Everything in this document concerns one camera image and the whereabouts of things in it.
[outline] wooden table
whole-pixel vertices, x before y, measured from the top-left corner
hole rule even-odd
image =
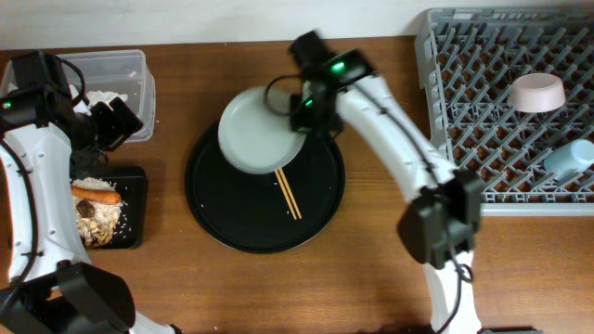
[[[412,38],[330,44],[341,51],[365,50],[404,110],[428,134]],[[183,181],[190,150],[237,93],[295,72],[288,46],[139,47],[157,83],[155,133],[148,142],[122,146],[111,159],[147,172],[145,239],[136,250],[93,250],[90,257],[125,279],[140,312],[186,333],[347,333],[426,325],[431,304],[425,278],[395,233],[406,204],[352,128],[338,139],[347,172],[342,206],[319,236],[297,250],[276,255],[231,250],[210,238],[187,207]],[[17,54],[1,52],[0,63]],[[6,273],[5,191],[0,206],[0,266]],[[476,308],[484,327],[591,333],[593,232],[592,218],[485,218],[474,266]],[[6,286],[6,274],[1,285]]]

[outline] carrot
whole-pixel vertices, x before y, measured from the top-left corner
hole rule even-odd
[[[122,201],[120,194],[107,190],[88,190],[71,186],[72,195],[79,199],[92,200],[101,204],[115,205]]]

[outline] green light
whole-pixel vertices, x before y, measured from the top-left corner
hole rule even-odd
[[[337,62],[336,64],[332,65],[332,71],[334,73],[344,71],[344,63],[341,61],[341,62]]]

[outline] dish rack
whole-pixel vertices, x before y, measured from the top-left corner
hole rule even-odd
[[[594,10],[436,8],[415,40],[431,142],[484,179],[484,215],[594,215],[594,167],[555,180],[555,148],[594,141]],[[567,103],[538,114],[507,103],[528,73],[563,80]]]

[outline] chopstick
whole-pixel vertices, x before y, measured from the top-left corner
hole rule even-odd
[[[299,208],[297,207],[297,202],[295,202],[295,197],[291,192],[291,188],[289,187],[289,183],[287,182],[287,177],[282,169],[275,170],[275,176],[277,177],[278,183],[280,184],[280,189],[282,190],[282,194],[285,196],[285,200],[287,201],[287,205],[289,206],[289,210],[291,210],[291,214],[293,215],[293,219],[297,220],[297,216],[295,215],[295,210],[299,215],[299,219],[302,219],[301,213],[299,212]]]

